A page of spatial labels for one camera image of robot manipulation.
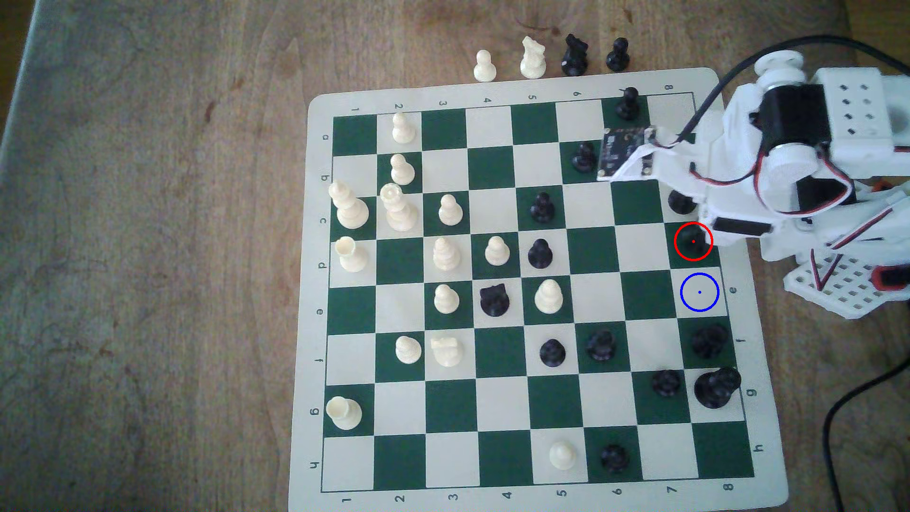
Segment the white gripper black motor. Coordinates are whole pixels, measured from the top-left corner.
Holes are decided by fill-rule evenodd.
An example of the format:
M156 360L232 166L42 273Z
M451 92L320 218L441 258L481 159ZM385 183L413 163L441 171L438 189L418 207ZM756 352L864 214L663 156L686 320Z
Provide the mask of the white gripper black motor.
M760 57L756 82L738 87L706 131L708 180L699 222L713 239L758 238L761 257L805 262L832 250L817 235L766 235L775 227L847 227L857 217L857 70L823 67L808 78L802 55Z

